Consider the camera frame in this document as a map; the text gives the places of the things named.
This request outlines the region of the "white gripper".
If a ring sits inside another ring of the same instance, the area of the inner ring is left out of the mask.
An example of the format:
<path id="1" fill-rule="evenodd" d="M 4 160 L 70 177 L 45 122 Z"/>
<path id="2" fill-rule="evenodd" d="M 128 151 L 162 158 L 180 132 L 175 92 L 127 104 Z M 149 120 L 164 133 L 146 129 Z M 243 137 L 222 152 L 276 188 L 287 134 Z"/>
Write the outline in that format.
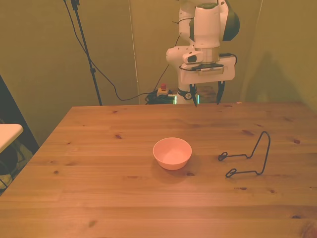
<path id="1" fill-rule="evenodd" d="M 190 93 L 193 103 L 197 107 L 196 84 L 218 82 L 216 103 L 219 105 L 225 89 L 225 81 L 233 80 L 235 77 L 236 56 L 224 56 L 216 64 L 182 64 L 180 68 L 180 81 L 190 84 Z"/>

